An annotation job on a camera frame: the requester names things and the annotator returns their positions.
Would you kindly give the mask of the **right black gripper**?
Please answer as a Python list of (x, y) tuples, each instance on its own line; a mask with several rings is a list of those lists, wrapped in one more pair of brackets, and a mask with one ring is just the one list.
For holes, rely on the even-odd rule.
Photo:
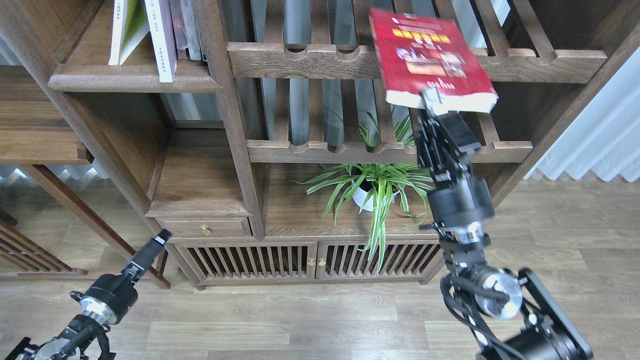
[(481, 231), (495, 214), (489, 187), (474, 175), (471, 157), (481, 147), (462, 117), (448, 113), (437, 88), (420, 92), (425, 111), (418, 112), (414, 134), (417, 163), (429, 169), (435, 189), (427, 194), (437, 228)]

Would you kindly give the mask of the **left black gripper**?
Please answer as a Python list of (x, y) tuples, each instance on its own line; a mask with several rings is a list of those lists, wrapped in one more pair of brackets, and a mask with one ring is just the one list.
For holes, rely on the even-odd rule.
[(138, 299), (134, 285), (151, 268), (155, 257), (171, 237), (173, 234), (163, 228), (133, 255), (118, 275), (103, 274), (86, 292), (71, 291), (70, 296), (80, 303), (82, 314), (101, 326), (120, 323)]

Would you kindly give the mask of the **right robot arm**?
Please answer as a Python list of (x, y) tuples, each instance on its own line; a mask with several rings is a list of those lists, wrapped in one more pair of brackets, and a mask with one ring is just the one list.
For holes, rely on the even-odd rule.
[(489, 187), (474, 175), (471, 157), (481, 148), (459, 114), (442, 105), (435, 88), (420, 94), (418, 166), (435, 184), (427, 195), (448, 269), (439, 288), (449, 312), (467, 326), (478, 360), (590, 360), (594, 353), (538, 276), (487, 264), (483, 224), (494, 206)]

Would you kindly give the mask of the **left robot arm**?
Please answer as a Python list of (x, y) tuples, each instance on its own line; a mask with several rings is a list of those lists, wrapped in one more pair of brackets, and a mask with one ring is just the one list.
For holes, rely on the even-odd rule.
[(118, 275), (103, 274), (86, 292), (71, 291), (70, 297), (82, 307), (66, 328), (50, 341), (30, 344), (23, 339), (6, 357), (7, 360), (87, 360), (85, 351), (97, 340), (100, 360), (113, 360), (107, 333), (110, 326), (119, 324), (138, 299), (135, 284), (153, 266), (172, 233), (163, 228), (132, 256)]

